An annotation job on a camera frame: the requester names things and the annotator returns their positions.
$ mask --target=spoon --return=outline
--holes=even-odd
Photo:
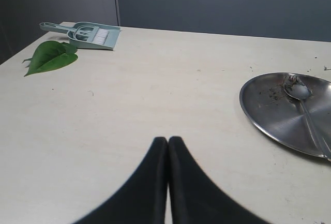
[[[328,146],[326,140],[317,131],[315,124],[310,116],[309,111],[306,108],[305,100],[311,96],[312,92],[301,81],[301,79],[295,75],[288,75],[284,81],[284,90],[292,98],[300,101],[302,109],[304,110],[304,116],[307,122],[309,133],[313,139],[313,142],[317,148],[324,154],[327,160],[331,161],[331,149]]]

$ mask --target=spoon handle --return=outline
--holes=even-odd
[[[320,151],[324,153],[324,156],[327,158],[327,160],[331,161],[330,147],[326,143],[326,140],[324,139],[324,137],[321,136],[320,132],[318,132],[316,130],[315,124],[310,116],[309,111],[306,108],[305,102],[303,100],[300,100],[300,103],[301,103],[302,108],[304,109],[309,133],[310,133],[316,147],[319,148]]]

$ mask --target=table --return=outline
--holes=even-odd
[[[0,66],[2,223],[74,222],[120,188],[154,137],[174,135],[262,218],[331,223],[330,164],[266,138],[239,105],[260,74],[331,80],[330,43],[122,27],[115,51],[79,50],[23,77],[41,42],[65,37],[47,33]]]

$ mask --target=white bristles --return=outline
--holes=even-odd
[[[108,33],[109,30],[99,28],[99,30],[97,31],[96,35],[92,40],[92,43],[104,44],[107,39]]]

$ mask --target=metal plate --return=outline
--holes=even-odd
[[[283,89],[286,75],[288,73],[271,73],[249,80],[240,91],[240,105],[253,124],[272,139],[297,151],[324,157],[308,132],[299,101]],[[331,83],[295,75],[312,90],[306,106],[315,125],[323,136],[331,137]]]

